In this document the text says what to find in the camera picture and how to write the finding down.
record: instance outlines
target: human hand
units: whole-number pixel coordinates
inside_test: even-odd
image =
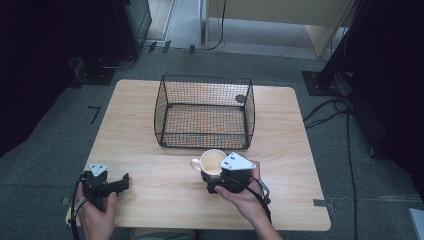
[[[82,183],[79,183],[77,200],[84,196]],[[107,199],[106,212],[99,211],[96,206],[87,201],[84,203],[78,217],[84,229],[87,240],[108,240],[112,237],[115,228],[115,206],[118,195],[113,192]]]
[[[260,180],[260,164],[256,161],[251,162],[256,165],[256,168],[252,170],[252,177],[256,180]],[[256,180],[253,180],[249,184],[249,188],[262,196],[262,188]],[[265,209],[251,192],[245,189],[241,193],[231,193],[222,186],[216,186],[215,191],[221,195],[222,198],[232,202],[237,207],[241,215],[252,224],[256,234],[258,235],[258,239],[282,240],[281,235],[275,230],[269,221]]]
[[[260,164],[257,161],[251,161],[256,165],[256,168],[252,169],[252,177],[260,180],[261,179],[261,173],[260,173]],[[257,194],[262,196],[262,188],[257,183],[257,181],[253,180],[249,184],[249,188],[255,191]],[[252,222],[254,218],[257,218],[258,216],[265,216],[266,213],[262,205],[259,203],[259,201],[256,199],[256,197],[249,192],[248,190],[244,190],[241,193],[231,193],[226,188],[222,186],[216,186],[215,191],[221,195],[222,198],[232,202],[241,215],[246,218],[249,222]]]

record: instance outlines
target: liquid in mug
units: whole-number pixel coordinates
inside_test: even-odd
[[[207,173],[211,175],[218,175],[222,172],[222,169],[219,167],[219,163],[225,158],[226,156],[222,152],[210,151],[203,155],[202,167]]]

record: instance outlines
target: mug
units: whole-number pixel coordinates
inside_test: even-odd
[[[219,176],[222,172],[219,163],[227,157],[223,151],[218,149],[210,149],[202,154],[200,159],[192,159],[191,167],[199,172],[204,172],[208,175]]]

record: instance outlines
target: mug handle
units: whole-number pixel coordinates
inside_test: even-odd
[[[190,166],[198,172],[202,171],[202,169],[200,168],[200,160],[199,159],[191,159]]]

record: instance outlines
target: metal mesh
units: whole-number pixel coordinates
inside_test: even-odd
[[[163,147],[245,149],[255,126],[249,78],[162,77],[155,134]]]

